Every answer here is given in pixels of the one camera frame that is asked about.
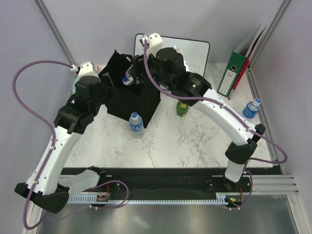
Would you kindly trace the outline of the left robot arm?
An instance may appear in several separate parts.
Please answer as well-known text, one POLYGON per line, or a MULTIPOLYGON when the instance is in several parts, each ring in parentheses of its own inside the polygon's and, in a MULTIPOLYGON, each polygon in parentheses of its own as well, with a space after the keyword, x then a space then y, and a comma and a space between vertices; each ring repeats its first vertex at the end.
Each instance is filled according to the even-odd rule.
POLYGON ((59 109, 54 121, 52 146, 46 148, 46 152, 51 153, 49 159, 41 159, 32 176, 15 187, 17 194, 53 214, 60 212, 69 198, 91 188, 101 192, 107 186, 106 178, 102 177, 104 171, 95 166, 83 168, 78 175, 60 179, 70 152, 94 121, 100 106, 117 97, 108 73, 83 76, 75 87, 75 94, 59 109))

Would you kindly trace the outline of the green glass Perrier bottle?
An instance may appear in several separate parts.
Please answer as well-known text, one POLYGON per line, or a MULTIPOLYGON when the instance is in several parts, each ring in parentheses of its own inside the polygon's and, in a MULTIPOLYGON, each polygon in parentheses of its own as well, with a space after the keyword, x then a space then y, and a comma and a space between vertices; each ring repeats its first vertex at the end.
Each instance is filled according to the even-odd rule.
POLYGON ((182 101, 178 101, 176 104, 176 114, 180 117, 186 116, 189 110, 189 105, 187 103, 184 103, 182 101))

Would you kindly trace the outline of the black canvas bag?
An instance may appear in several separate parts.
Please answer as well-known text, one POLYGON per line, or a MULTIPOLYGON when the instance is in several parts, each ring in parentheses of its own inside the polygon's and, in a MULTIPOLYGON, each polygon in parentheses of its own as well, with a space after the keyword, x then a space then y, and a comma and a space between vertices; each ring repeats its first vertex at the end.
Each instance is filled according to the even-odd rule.
POLYGON ((160 91, 149 81, 139 85, 123 84, 122 76, 130 68, 132 58, 131 55, 114 51, 98 76, 103 78, 107 73, 118 94, 117 98, 105 104, 107 113, 128 121, 131 113, 136 112, 142 117, 146 129, 161 101, 160 91))

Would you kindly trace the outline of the red silver beverage can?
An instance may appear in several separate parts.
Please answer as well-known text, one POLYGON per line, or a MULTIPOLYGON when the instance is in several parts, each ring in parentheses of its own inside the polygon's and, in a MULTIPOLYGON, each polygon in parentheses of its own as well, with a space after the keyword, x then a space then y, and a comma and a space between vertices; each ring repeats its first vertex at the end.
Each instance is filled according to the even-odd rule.
POLYGON ((135 80, 130 73, 130 69, 128 69, 125 72, 125 74, 122 76, 121 80, 122 80, 122 83, 126 86, 130 86, 130 85, 134 84, 135 80))

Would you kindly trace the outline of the blue label water bottle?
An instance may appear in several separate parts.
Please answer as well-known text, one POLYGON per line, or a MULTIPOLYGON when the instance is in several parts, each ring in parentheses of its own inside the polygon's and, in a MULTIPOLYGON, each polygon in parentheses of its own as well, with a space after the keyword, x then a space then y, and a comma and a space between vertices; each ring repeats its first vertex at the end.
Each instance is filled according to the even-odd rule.
POLYGON ((131 113, 129 125, 134 138, 140 139, 144 136, 143 119, 138 113, 131 113))

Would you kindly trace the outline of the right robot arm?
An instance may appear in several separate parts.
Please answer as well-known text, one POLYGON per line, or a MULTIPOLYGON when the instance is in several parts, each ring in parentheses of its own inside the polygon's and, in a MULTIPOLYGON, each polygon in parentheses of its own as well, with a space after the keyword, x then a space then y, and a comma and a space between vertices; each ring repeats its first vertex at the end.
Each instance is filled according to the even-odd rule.
POLYGON ((135 84, 151 84, 157 90, 165 87, 170 97, 202 112, 230 137, 223 186, 229 192, 236 191, 241 186, 245 165, 266 131, 265 126, 250 123, 228 106, 203 76, 189 71, 183 55, 174 48, 162 48, 157 55, 134 56, 129 74, 135 84))

